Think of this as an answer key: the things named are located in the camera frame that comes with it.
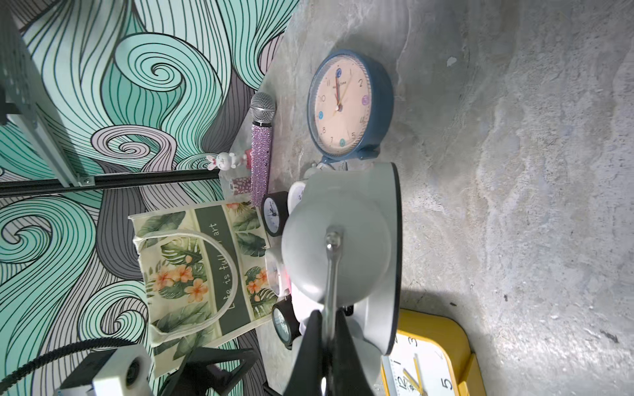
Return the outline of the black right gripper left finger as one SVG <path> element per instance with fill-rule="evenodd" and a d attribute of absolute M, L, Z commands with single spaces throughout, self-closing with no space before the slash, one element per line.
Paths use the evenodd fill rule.
<path fill-rule="evenodd" d="M 323 318 L 319 310 L 311 313 L 300 351 L 284 396 L 322 395 L 324 378 Z"/>

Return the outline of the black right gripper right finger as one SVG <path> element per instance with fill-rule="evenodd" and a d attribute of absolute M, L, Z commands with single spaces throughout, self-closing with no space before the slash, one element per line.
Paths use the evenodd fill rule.
<path fill-rule="evenodd" d="M 335 333 L 329 340 L 329 350 L 328 395 L 373 395 L 342 310 L 335 315 Z"/>

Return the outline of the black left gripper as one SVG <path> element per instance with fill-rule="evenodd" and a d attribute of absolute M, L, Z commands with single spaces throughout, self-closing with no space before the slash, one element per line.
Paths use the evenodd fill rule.
<path fill-rule="evenodd" d="M 179 369 L 168 376 L 158 394 L 206 395 L 212 389 L 219 395 L 228 395 L 257 359 L 258 353 L 252 348 L 196 348 L 187 355 Z"/>

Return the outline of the yellow rectangular alarm clock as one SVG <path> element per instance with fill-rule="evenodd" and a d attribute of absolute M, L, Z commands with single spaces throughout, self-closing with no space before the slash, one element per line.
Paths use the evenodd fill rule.
<path fill-rule="evenodd" d="M 485 395 L 476 354 L 454 320 L 401 309 L 391 354 L 382 358 L 387 395 Z"/>

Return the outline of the cream floral canvas bag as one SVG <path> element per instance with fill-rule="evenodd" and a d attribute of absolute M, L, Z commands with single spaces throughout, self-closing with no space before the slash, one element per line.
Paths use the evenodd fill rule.
<path fill-rule="evenodd" d="M 250 201 L 213 202 L 130 217 L 149 306 L 155 376 L 199 347 L 225 347 L 271 319 L 277 296 L 269 240 Z"/>

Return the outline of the white twin-bell alarm clock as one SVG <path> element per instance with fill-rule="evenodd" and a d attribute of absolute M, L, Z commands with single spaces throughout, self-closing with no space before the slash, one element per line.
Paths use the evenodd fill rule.
<path fill-rule="evenodd" d="M 393 163 L 357 171 L 319 171 L 306 180 L 282 234 L 292 295 L 311 303 L 303 317 L 323 318 L 323 394 L 328 395 L 329 340 L 342 310 L 363 372 L 373 386 L 391 354 L 399 318 L 402 208 Z M 294 346 L 294 366 L 305 333 Z"/>

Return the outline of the black twin-bell alarm clock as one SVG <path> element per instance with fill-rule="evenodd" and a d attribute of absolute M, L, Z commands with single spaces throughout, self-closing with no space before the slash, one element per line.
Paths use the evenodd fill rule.
<path fill-rule="evenodd" d="M 290 295 L 285 296 L 272 307 L 272 322 L 284 347 L 289 351 L 292 350 L 294 341 L 301 333 Z"/>

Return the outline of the pink twin-bell alarm clock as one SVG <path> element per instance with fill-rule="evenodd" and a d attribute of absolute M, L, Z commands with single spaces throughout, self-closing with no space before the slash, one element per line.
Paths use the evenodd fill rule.
<path fill-rule="evenodd" d="M 290 277 L 282 259 L 282 251 L 280 247 L 271 247 L 264 257 L 269 287 L 281 300 L 292 291 Z"/>

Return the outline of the small black twin-bell clock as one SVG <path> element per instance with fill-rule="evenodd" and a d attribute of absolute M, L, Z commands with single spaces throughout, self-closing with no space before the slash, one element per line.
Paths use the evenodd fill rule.
<path fill-rule="evenodd" d="M 279 191 L 266 194 L 261 204 L 264 227 L 271 237 L 280 237 L 289 218 L 287 206 L 288 192 Z"/>

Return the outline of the small white round clock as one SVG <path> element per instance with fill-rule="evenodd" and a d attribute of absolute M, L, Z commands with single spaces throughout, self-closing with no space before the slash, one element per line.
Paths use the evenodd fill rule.
<path fill-rule="evenodd" d="M 291 214 L 301 202 L 305 187 L 306 183 L 304 181 L 296 181 L 290 186 L 287 196 L 287 209 L 289 214 Z"/>

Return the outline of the blue round alarm clock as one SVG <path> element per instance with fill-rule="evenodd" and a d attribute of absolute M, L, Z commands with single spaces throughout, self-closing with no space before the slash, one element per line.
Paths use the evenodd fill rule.
<path fill-rule="evenodd" d="M 376 158 L 394 113 L 390 76 L 374 59 L 341 49 L 313 77 L 307 99 L 310 137 L 324 163 Z"/>

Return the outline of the white bunny figurine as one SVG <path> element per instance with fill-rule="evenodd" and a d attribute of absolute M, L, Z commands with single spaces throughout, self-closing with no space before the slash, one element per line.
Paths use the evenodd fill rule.
<path fill-rule="evenodd" d="M 208 171 L 229 171 L 240 166 L 246 166 L 249 161 L 249 155 L 247 155 L 247 153 L 236 154 L 223 152 L 218 154 L 209 154 L 206 156 L 206 160 L 208 161 L 208 165 L 206 167 Z"/>

